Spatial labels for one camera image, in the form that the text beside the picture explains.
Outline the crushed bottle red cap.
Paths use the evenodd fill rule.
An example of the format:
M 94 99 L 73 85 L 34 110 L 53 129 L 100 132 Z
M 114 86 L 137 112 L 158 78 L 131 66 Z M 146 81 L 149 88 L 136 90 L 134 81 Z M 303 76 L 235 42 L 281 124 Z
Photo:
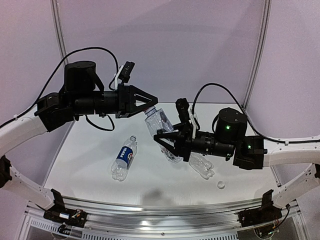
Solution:
M 146 115 L 144 121 L 152 137 L 157 134 L 165 134 L 174 131 L 173 125 L 162 108 L 156 109 L 155 106 L 152 106 L 145 110 L 144 113 Z M 158 144 L 158 146 L 169 162 L 177 164 L 183 160 L 182 157 L 173 155 L 164 146 L 160 144 Z

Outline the clear bottle red cap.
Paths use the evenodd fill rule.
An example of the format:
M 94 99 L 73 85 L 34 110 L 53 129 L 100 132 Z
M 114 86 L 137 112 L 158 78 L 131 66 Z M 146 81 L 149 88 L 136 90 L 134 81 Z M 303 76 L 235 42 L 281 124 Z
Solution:
M 209 180 L 215 174 L 214 165 L 201 154 L 191 153 L 188 163 L 205 180 Z

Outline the Pepsi label plastic bottle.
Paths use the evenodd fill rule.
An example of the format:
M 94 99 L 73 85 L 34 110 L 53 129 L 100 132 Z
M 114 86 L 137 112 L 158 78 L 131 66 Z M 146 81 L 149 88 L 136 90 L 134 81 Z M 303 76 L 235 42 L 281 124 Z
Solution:
M 123 182 L 127 178 L 129 168 L 137 152 L 137 138 L 132 135 L 123 143 L 111 166 L 110 173 L 113 180 Z

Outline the white bottle cap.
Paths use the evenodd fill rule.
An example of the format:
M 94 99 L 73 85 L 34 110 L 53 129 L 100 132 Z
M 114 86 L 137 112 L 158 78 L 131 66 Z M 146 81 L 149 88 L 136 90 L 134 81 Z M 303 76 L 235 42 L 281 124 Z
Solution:
M 218 181 L 217 182 L 217 187 L 222 190 L 222 189 L 225 188 L 225 183 L 223 181 Z

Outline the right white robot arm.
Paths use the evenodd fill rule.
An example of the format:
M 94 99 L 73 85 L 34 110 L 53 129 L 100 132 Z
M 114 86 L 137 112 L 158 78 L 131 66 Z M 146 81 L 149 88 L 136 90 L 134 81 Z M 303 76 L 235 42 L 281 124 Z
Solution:
M 281 210 L 320 185 L 320 140 L 286 141 L 245 134 L 245 128 L 226 125 L 214 133 L 194 130 L 190 124 L 175 125 L 173 132 L 158 133 L 153 139 L 170 153 L 189 161 L 191 153 L 223 157 L 244 170 L 287 164 L 308 164 L 302 173 L 262 196 L 259 211 Z

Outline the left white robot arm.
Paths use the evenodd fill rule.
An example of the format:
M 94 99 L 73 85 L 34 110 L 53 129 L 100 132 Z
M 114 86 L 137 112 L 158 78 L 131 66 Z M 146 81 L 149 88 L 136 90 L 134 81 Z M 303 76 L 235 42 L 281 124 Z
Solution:
M 114 114 L 130 118 L 158 103 L 158 98 L 133 85 L 119 84 L 115 91 L 87 90 L 53 92 L 42 97 L 28 113 L 0 129 L 0 188 L 33 202 L 45 211 L 65 211 L 61 194 L 47 189 L 21 174 L 6 153 L 22 143 L 52 132 L 81 116 Z

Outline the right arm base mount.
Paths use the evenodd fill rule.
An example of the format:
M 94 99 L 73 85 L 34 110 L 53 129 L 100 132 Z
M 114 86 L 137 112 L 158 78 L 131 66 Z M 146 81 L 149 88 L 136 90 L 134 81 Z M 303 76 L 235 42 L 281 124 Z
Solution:
M 271 189 L 262 195 L 260 207 L 245 209 L 237 214 L 238 220 L 243 228 L 264 224 L 276 219 L 279 220 L 283 216 L 282 208 L 274 206 L 274 202 L 272 200 L 273 192 L 274 190 Z

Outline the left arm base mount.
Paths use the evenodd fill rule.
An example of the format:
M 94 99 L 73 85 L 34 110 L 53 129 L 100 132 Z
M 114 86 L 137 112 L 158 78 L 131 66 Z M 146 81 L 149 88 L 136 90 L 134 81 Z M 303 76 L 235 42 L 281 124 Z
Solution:
M 60 234 L 70 235 L 72 227 L 84 228 L 88 213 L 82 209 L 66 208 L 62 195 L 51 189 L 53 206 L 46 209 L 43 218 L 61 224 L 57 231 Z

